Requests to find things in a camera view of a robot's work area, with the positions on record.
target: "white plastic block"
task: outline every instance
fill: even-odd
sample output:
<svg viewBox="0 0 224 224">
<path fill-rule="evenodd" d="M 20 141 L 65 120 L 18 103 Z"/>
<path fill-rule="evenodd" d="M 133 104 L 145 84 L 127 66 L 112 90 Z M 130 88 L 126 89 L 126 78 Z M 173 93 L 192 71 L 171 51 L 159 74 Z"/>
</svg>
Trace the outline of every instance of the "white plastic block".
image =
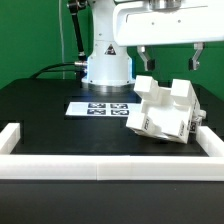
<svg viewBox="0 0 224 224">
<path fill-rule="evenodd" d="M 192 105 L 196 95 L 190 81 L 174 79 L 170 94 L 176 104 Z"/>
<path fill-rule="evenodd" d="M 147 134 L 153 134 L 155 125 L 145 113 L 131 112 L 128 116 L 126 123 L 128 128 L 131 128 L 137 134 L 145 132 Z"/>
<path fill-rule="evenodd" d="M 207 115 L 206 111 L 204 111 L 204 110 L 199 111 L 199 116 L 202 117 L 202 119 L 205 119 L 206 115 Z"/>
<path fill-rule="evenodd" d="M 0 154 L 10 154 L 20 139 L 20 124 L 9 123 L 0 133 Z"/>
<path fill-rule="evenodd" d="M 224 142 L 209 127 L 198 127 L 196 140 L 210 157 L 224 157 Z"/>
<path fill-rule="evenodd" d="M 187 134 L 186 132 L 186 125 L 184 124 L 183 121 L 174 121 L 172 125 L 166 125 L 162 128 L 162 132 L 164 134 L 177 137 L 183 140 L 185 142 L 187 138 L 184 138 L 185 135 Z"/>
<path fill-rule="evenodd" d="M 190 125 L 190 133 L 197 133 L 198 127 L 202 124 L 202 117 L 193 117 Z"/>
<path fill-rule="evenodd" d="M 150 76 L 137 76 L 134 91 L 144 100 L 156 100 L 158 97 L 158 83 Z"/>
<path fill-rule="evenodd" d="M 142 97 L 141 113 L 130 112 L 126 126 L 136 134 L 186 144 L 191 121 L 205 117 L 188 80 L 175 79 L 172 88 L 165 88 L 152 77 L 137 76 L 134 91 Z"/>
</svg>

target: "white 3d printed part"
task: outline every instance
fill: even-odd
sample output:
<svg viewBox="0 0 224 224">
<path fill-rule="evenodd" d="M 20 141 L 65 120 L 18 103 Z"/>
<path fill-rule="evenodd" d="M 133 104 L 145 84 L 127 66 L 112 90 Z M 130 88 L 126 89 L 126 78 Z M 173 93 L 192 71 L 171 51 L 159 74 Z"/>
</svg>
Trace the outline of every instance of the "white 3d printed part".
<svg viewBox="0 0 224 224">
<path fill-rule="evenodd" d="M 149 76 L 137 76 L 134 91 L 142 98 L 140 112 L 130 112 L 126 126 L 136 134 L 187 143 L 192 118 L 205 118 L 190 81 L 174 79 L 159 87 Z"/>
</svg>

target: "white plastic frame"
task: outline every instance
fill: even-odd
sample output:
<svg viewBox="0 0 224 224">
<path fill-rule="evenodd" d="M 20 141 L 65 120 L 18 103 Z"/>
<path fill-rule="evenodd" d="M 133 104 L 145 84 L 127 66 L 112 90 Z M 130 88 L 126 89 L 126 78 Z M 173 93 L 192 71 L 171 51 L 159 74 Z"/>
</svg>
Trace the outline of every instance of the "white plastic frame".
<svg viewBox="0 0 224 224">
<path fill-rule="evenodd" d="M 199 127 L 197 139 L 213 157 L 8 154 L 0 155 L 0 179 L 224 181 L 224 142 L 207 127 Z"/>
</svg>

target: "black and white pattern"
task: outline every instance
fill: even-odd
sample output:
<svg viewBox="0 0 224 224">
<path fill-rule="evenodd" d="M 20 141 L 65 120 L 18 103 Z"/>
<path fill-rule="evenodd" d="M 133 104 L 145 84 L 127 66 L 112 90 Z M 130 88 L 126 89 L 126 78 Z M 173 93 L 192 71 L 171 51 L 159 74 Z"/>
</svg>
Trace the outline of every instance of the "black and white pattern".
<svg viewBox="0 0 224 224">
<path fill-rule="evenodd" d="M 113 116 L 128 116 L 129 110 L 111 110 Z"/>
<path fill-rule="evenodd" d="M 111 103 L 110 107 L 112 109 L 128 109 L 128 105 L 126 103 Z"/>
<path fill-rule="evenodd" d="M 146 120 L 144 129 L 147 131 L 149 127 L 149 119 Z"/>
<path fill-rule="evenodd" d="M 88 108 L 106 108 L 105 103 L 89 103 Z"/>
<path fill-rule="evenodd" d="M 103 109 L 88 109 L 87 110 L 88 115 L 106 115 L 106 110 Z"/>
<path fill-rule="evenodd" d="M 180 136 L 184 136 L 184 124 L 182 124 L 182 126 L 181 126 Z"/>
</svg>

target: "white foam block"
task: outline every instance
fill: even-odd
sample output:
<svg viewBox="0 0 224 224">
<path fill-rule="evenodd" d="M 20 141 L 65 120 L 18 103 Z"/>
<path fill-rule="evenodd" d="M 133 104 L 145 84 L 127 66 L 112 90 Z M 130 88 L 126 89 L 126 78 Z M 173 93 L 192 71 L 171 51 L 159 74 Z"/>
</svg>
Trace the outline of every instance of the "white foam block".
<svg viewBox="0 0 224 224">
<path fill-rule="evenodd" d="M 20 139 L 20 124 L 9 123 L 0 133 L 0 154 L 10 154 Z"/>
</svg>

